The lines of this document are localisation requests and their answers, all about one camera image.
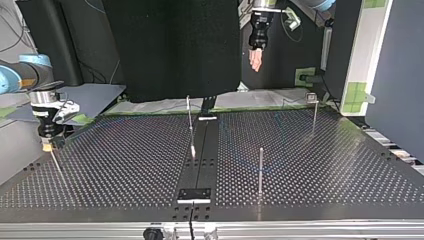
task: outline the black curtain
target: black curtain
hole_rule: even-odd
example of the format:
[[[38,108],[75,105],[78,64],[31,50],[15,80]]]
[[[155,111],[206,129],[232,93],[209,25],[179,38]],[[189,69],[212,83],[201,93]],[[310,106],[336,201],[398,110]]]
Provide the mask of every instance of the black curtain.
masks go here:
[[[103,0],[132,102],[235,91],[237,0]]]

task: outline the black cable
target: black cable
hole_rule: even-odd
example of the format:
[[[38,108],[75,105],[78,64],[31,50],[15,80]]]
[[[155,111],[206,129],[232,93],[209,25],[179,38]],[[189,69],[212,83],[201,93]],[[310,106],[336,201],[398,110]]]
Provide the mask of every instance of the black cable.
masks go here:
[[[1,127],[0,127],[0,129],[5,128],[5,127],[7,127],[7,126],[9,126],[10,124],[15,123],[15,122],[17,122],[17,120],[13,120],[13,121],[12,121],[12,122],[10,122],[10,123],[6,123],[5,125],[1,126]]]
[[[24,27],[22,26],[21,36],[19,37],[18,41],[16,41],[14,44],[10,45],[9,47],[6,47],[6,48],[0,50],[0,52],[5,52],[5,51],[7,51],[9,49],[14,48],[16,45],[18,45],[22,41],[22,38],[24,37],[24,34],[25,34],[25,30],[24,30]]]
[[[196,237],[194,236],[193,222],[191,221],[192,219],[193,219],[193,206],[191,206],[190,220],[188,221],[188,225],[190,227],[191,240],[195,240]]]
[[[334,100],[334,99],[336,99],[336,98],[333,96],[333,94],[331,94],[331,92],[330,92],[330,88],[328,88],[328,85],[327,85],[327,83],[325,82],[325,78],[324,78],[324,76],[322,76],[322,75],[321,75],[321,78],[322,78],[322,82],[324,83],[325,88],[327,89],[328,94],[330,94],[330,97],[331,97],[333,100]],[[337,110],[338,110],[339,112],[341,112],[341,111],[340,111],[340,106],[338,106],[338,105],[337,105],[337,103],[336,103],[335,101],[333,101],[333,102],[334,102],[334,105],[336,105]]]
[[[103,75],[103,73],[101,73],[99,70],[96,70],[95,68],[91,67],[90,65],[88,65],[88,64],[86,64],[86,63],[84,63],[83,61],[81,61],[81,60],[79,60],[79,59],[78,59],[78,62],[79,62],[82,66],[84,66],[85,68],[87,68],[87,69],[89,70],[89,72],[92,74],[92,76],[93,76],[95,79],[99,79],[99,80],[101,80],[102,82],[100,82],[100,83],[107,84],[106,77],[105,77],[105,75]],[[101,77],[101,79],[100,79],[100,78],[98,78],[97,76],[95,76],[95,75],[94,75],[94,73],[97,73],[97,74]]]
[[[300,36],[299,36],[299,39],[294,39],[290,34],[289,34],[289,32],[287,31],[287,29],[286,29],[286,27],[285,27],[285,24],[284,24],[284,20],[283,20],[283,14],[281,14],[281,17],[280,17],[280,20],[281,20],[281,26],[283,27],[283,30],[284,30],[284,32],[286,33],[286,35],[287,35],[287,37],[290,39],[290,40],[292,40],[293,42],[295,42],[295,43],[300,43],[302,40],[303,40],[303,26],[302,25],[300,25]]]
[[[6,25],[9,27],[9,29],[15,34],[15,36],[17,37],[17,38],[19,38],[20,37],[20,35],[19,35],[19,33],[17,33],[16,31],[15,31],[15,29],[13,29],[13,27],[12,27],[12,25],[9,23],[9,21],[7,21],[7,19],[5,18],[5,17],[3,17],[2,15],[0,15],[0,18],[4,21],[4,23],[6,23]],[[32,46],[30,45],[30,44],[28,44],[26,41],[24,41],[23,39],[22,39],[22,43],[23,44],[25,44],[25,46],[27,46],[27,47],[29,47],[29,48],[32,48]]]

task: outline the metal plate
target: metal plate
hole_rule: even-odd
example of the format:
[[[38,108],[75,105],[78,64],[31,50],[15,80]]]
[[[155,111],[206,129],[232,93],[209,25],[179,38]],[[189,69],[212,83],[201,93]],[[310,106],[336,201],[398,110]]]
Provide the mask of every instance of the metal plate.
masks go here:
[[[337,114],[320,110],[314,128],[313,110],[223,113],[209,131],[218,169],[199,183],[216,181],[210,221],[423,218],[424,178]]]
[[[58,154],[63,175],[47,159],[0,188],[0,221],[170,221],[188,156],[187,121],[185,115],[100,119]]]

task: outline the gray panel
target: gray panel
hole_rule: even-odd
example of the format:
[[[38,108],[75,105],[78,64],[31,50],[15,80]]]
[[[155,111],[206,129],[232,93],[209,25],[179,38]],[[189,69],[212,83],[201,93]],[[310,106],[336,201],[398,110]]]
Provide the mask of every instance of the gray panel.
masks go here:
[[[424,160],[424,1],[395,0],[366,121],[391,141]]]
[[[421,175],[346,118],[320,110],[312,122],[313,110],[220,114],[209,220],[422,218]]]
[[[105,117],[68,140],[63,177],[47,158],[2,185],[0,222],[177,220],[187,116]]]
[[[64,87],[58,92],[66,93],[69,100],[80,105],[80,114],[85,114],[89,118],[94,118],[105,110],[123,91],[125,86],[107,84],[84,84],[78,87]],[[7,115],[8,119],[18,121],[37,122],[32,114],[29,104],[18,108],[15,112]],[[83,123],[68,121],[66,124],[82,126]]]

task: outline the cable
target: cable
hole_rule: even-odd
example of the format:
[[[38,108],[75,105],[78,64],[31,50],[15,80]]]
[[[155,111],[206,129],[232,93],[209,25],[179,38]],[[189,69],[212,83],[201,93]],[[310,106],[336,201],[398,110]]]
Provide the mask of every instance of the cable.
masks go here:
[[[97,73],[102,79],[99,79],[99,78],[97,78],[97,79],[99,79],[99,80],[101,80],[102,82],[100,82],[100,83],[103,83],[103,84],[107,84],[107,80],[106,80],[106,77],[105,77],[105,75],[103,75],[103,73],[101,73],[99,70],[96,70],[95,68],[92,68],[90,65],[88,65],[88,64],[86,64],[86,63],[84,63],[83,61],[81,61],[81,60],[79,60],[78,59],[78,62],[82,65],[82,66],[84,66],[85,68],[87,68],[88,70],[89,70],[89,72],[92,74],[92,76],[93,76],[93,83],[94,83],[94,78],[97,78],[96,76],[94,76],[94,73]]]
[[[94,9],[96,9],[97,11],[99,11],[99,12],[101,12],[101,13],[103,13],[103,14],[106,14],[106,12],[105,12],[105,11],[103,11],[103,10],[101,10],[101,9],[99,9],[99,8],[97,8],[97,7],[95,7],[93,4],[89,3],[89,2],[88,2],[88,0],[85,0],[85,3],[87,3],[87,5],[88,5],[88,6],[90,6],[90,7],[94,8]]]
[[[113,73],[112,73],[112,76],[110,77],[109,84],[112,84],[113,77],[115,77],[116,70],[118,70],[118,67],[119,67],[119,64],[120,64],[120,63],[121,63],[121,59],[119,59],[119,60],[118,60],[118,62],[116,63],[116,67],[115,67],[115,70],[114,70],[114,71],[113,71]]]
[[[296,100],[291,100],[291,101],[288,101],[288,100],[286,100],[285,98],[283,98],[283,106],[282,106],[281,108],[284,108],[286,101],[287,101],[288,103],[294,103],[294,102],[297,102],[297,101],[303,100],[303,99],[305,99],[305,98],[306,98],[306,97],[302,97],[302,98],[299,98],[299,99],[296,99]]]
[[[141,115],[141,116],[138,116],[138,117],[146,117],[146,116],[148,116],[148,114],[154,114],[154,113],[158,113],[158,112],[161,112],[161,111],[166,111],[166,110],[172,110],[172,109],[174,109],[174,108],[177,108],[177,107],[184,107],[184,106],[187,106],[186,104],[184,104],[184,105],[177,105],[177,106],[173,106],[173,107],[171,107],[171,108],[163,108],[163,109],[160,109],[160,110],[158,110],[158,111],[154,111],[154,112],[146,112],[146,113],[142,113],[142,114],[144,114],[144,115]],[[199,109],[201,109],[202,107],[200,107],[200,106],[198,106],[198,105],[194,105],[194,104],[192,104],[191,105],[192,107],[197,107],[197,108],[199,108]],[[113,123],[116,123],[116,122],[120,122],[120,121],[123,121],[122,119],[118,119],[118,120],[116,120],[116,121],[111,121],[111,122],[107,122],[107,123],[105,123],[105,124],[100,124],[100,125],[98,125],[98,126],[95,126],[95,127],[92,127],[92,128],[90,128],[90,129],[88,129],[87,131],[84,131],[84,132],[81,132],[81,133],[78,133],[78,134],[74,134],[74,135],[72,135],[72,136],[69,136],[66,140],[67,141],[70,141],[70,140],[72,140],[72,139],[75,139],[75,138],[77,138],[77,137],[79,137],[80,135],[83,135],[83,134],[85,134],[85,133],[87,133],[87,132],[89,132],[89,131],[91,131],[91,130],[93,130],[93,129],[97,129],[97,128],[100,128],[100,127],[105,127],[105,126],[108,126],[108,125],[110,125],[110,124],[113,124]]]
[[[334,100],[334,99],[336,99],[336,98],[333,96],[333,94],[331,94],[331,92],[330,92],[330,88],[328,88],[328,85],[327,85],[327,83],[325,82],[325,78],[324,78],[324,76],[322,76],[322,75],[321,75],[321,78],[322,78],[322,82],[324,83],[325,88],[327,89],[328,94],[330,94],[330,97],[332,97],[332,98],[333,98],[333,100]],[[338,106],[338,105],[337,105],[337,103],[336,103],[335,101],[333,101],[333,102],[334,102],[334,105],[336,105],[337,110],[338,110],[339,112],[341,112],[341,111],[340,111],[340,106]]]
[[[13,29],[12,25],[6,20],[5,17],[3,17],[2,15],[0,15],[0,18],[4,21],[4,23],[6,23],[6,25],[9,27],[9,29],[15,34],[16,37],[20,37],[19,34],[15,31],[15,29]],[[26,41],[24,41],[22,39],[22,43],[25,44],[25,46],[29,47],[29,48],[33,48],[30,44],[28,44]]]
[[[299,43],[299,42],[301,42],[303,40],[303,26],[302,25],[300,25],[300,37],[299,37],[299,39],[296,40],[287,31],[286,25],[284,24],[283,14],[281,14],[280,21],[281,21],[281,26],[283,27],[284,32],[286,33],[287,37],[290,40],[292,40],[295,43]]]
[[[14,48],[22,40],[22,38],[24,37],[24,34],[25,34],[24,27],[22,27],[21,35],[20,35],[18,41],[16,41],[14,44],[10,45],[9,47],[6,47],[6,48],[0,50],[0,52],[6,52],[7,50]]]
[[[1,127],[0,127],[0,129],[5,128],[5,127],[7,127],[7,126],[9,126],[10,124],[15,123],[15,122],[17,122],[17,120],[13,120],[13,121],[11,121],[11,122],[9,122],[9,123],[6,123],[6,124],[4,124],[3,126],[1,126]]]

